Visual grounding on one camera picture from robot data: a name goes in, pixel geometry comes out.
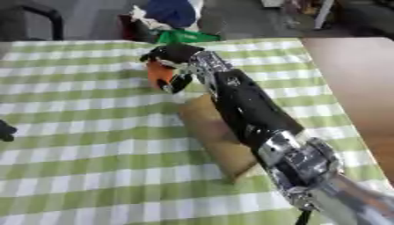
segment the wooden block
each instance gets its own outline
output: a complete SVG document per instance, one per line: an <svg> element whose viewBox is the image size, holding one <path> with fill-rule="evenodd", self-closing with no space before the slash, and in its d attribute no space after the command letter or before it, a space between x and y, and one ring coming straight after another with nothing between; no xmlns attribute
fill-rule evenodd
<svg viewBox="0 0 394 225"><path fill-rule="evenodd" d="M208 94L181 105L179 116L231 181L261 173L250 149L222 120Z"/></svg>

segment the blue object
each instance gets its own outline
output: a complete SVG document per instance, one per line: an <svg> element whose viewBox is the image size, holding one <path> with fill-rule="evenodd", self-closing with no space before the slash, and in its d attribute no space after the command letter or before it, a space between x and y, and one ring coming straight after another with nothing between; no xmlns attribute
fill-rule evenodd
<svg viewBox="0 0 394 225"><path fill-rule="evenodd" d="M187 0L150 0L144 7L145 18L153 18L173 28L185 28L196 20L193 6Z"/></svg>

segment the green bag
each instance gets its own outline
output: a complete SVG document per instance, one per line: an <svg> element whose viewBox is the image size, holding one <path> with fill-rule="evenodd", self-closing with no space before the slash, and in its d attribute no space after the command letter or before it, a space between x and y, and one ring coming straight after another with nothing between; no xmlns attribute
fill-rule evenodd
<svg viewBox="0 0 394 225"><path fill-rule="evenodd" d="M194 43L194 42L210 42L220 40L219 35L212 35L200 32L190 32L185 30L164 31L158 38L157 43Z"/></svg>

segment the orange object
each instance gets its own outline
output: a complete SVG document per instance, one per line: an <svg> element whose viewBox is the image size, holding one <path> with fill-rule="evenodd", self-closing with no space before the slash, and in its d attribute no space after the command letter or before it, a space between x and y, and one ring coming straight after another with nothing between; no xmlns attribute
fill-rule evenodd
<svg viewBox="0 0 394 225"><path fill-rule="evenodd" d="M169 83L173 76L173 69L164 67L160 62L148 62L148 79L153 87L160 89L157 85L158 80Z"/></svg>

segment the white cloth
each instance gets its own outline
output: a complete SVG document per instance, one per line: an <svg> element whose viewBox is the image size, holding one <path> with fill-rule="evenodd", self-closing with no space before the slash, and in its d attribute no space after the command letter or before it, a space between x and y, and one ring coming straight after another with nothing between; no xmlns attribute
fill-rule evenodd
<svg viewBox="0 0 394 225"><path fill-rule="evenodd" d="M146 11L140 9L140 7L134 5L133 10L130 12L131 21L135 22L136 20L141 20L150 30L162 30L162 31L169 31L172 29L167 24L162 24L157 22L157 20L153 18L145 18Z"/></svg>

